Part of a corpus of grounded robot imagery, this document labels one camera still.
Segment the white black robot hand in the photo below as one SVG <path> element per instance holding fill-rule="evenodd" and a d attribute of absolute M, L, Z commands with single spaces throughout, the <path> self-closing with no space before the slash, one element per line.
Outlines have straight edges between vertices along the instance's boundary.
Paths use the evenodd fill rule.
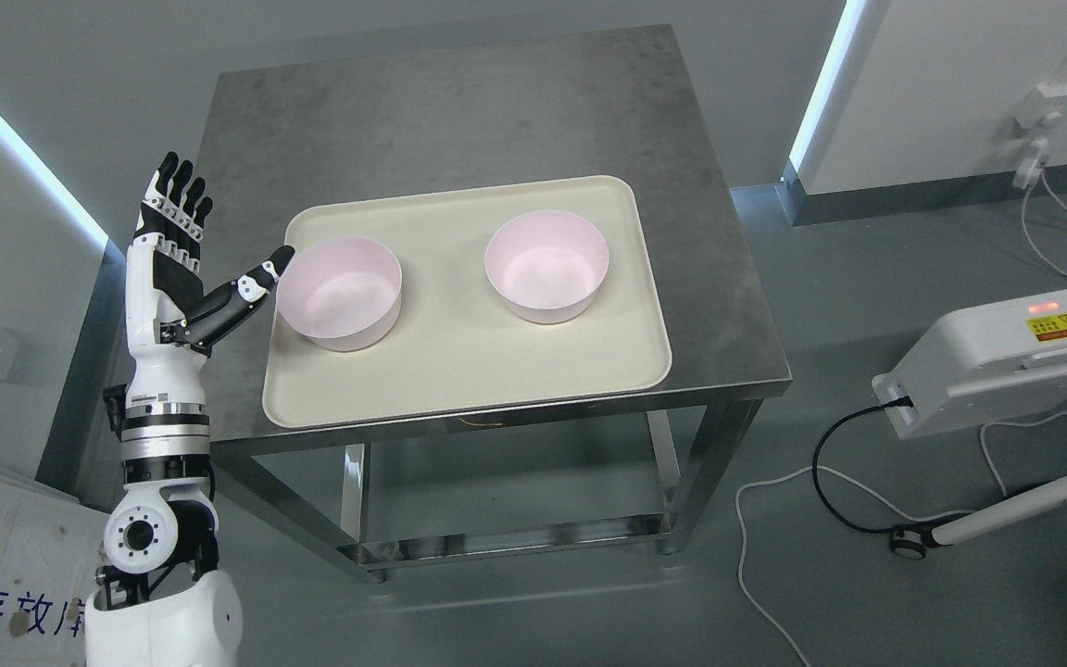
<path fill-rule="evenodd" d="M 294 258 L 283 245 L 210 292 L 200 269 L 204 223 L 213 208 L 194 164 L 169 150 L 140 201 L 126 254 L 124 320 L 131 350 L 181 347 L 205 359 L 262 307 Z"/>

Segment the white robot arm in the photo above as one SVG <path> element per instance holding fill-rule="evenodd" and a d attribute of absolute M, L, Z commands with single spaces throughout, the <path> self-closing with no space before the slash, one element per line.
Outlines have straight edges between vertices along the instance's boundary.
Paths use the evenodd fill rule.
<path fill-rule="evenodd" d="M 240 597 L 219 566 L 207 347 L 141 347 L 127 385 L 103 392 L 124 494 L 107 519 L 106 562 L 86 604 L 90 666 L 233 666 Z"/>

